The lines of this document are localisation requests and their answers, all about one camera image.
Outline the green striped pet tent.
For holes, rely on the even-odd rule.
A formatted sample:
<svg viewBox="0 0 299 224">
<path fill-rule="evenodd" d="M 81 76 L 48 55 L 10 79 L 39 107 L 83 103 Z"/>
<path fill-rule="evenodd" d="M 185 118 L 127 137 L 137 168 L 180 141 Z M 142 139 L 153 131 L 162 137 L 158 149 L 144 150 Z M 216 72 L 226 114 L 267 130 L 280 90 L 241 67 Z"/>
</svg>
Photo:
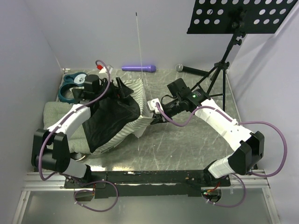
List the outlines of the green striped pet tent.
<svg viewBox="0 0 299 224">
<path fill-rule="evenodd" d="M 142 80 L 126 80 L 124 84 L 133 93 L 123 101 L 106 98 L 99 102 L 97 111 L 82 125 L 85 140 L 77 153 L 104 153 L 151 124 L 153 118 L 147 108 Z"/>
</svg>

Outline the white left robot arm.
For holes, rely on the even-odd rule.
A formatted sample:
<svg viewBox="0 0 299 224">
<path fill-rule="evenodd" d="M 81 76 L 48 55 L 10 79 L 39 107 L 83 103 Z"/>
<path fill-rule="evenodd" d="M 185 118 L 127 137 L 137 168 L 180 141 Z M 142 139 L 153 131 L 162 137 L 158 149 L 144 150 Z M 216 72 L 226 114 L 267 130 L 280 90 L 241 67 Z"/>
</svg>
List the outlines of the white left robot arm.
<svg viewBox="0 0 299 224">
<path fill-rule="evenodd" d="M 44 181 L 42 170 L 47 169 L 74 177 L 86 188 L 92 182 L 91 168 L 71 157 L 69 138 L 81 126 L 87 151 L 106 151 L 122 142 L 126 128 L 138 120 L 141 109 L 134 98 L 138 92 L 119 77 L 111 80 L 88 75 L 83 86 L 72 93 L 75 102 L 69 112 L 53 126 L 35 132 L 31 163 Z"/>
</svg>

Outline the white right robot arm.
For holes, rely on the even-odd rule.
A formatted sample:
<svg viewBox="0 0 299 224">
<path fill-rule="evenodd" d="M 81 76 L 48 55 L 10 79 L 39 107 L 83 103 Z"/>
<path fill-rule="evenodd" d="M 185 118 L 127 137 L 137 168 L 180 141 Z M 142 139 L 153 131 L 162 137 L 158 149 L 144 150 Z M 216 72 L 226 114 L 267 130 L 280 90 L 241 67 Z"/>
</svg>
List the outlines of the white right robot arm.
<svg viewBox="0 0 299 224">
<path fill-rule="evenodd" d="M 154 113 L 157 123 L 170 122 L 176 126 L 184 127 L 188 124 L 175 122 L 172 118 L 183 112 L 190 112 L 206 122 L 231 147 L 233 152 L 213 161 L 205 168 L 204 181 L 214 186 L 220 178 L 228 174 L 237 173 L 246 175 L 263 157 L 264 135 L 257 131 L 243 127 L 236 119 L 225 113 L 215 101 L 202 89 L 191 90 L 183 79 L 179 78 L 168 86 L 173 100 L 163 104 L 155 98 L 148 101 L 148 108 Z"/>
</svg>

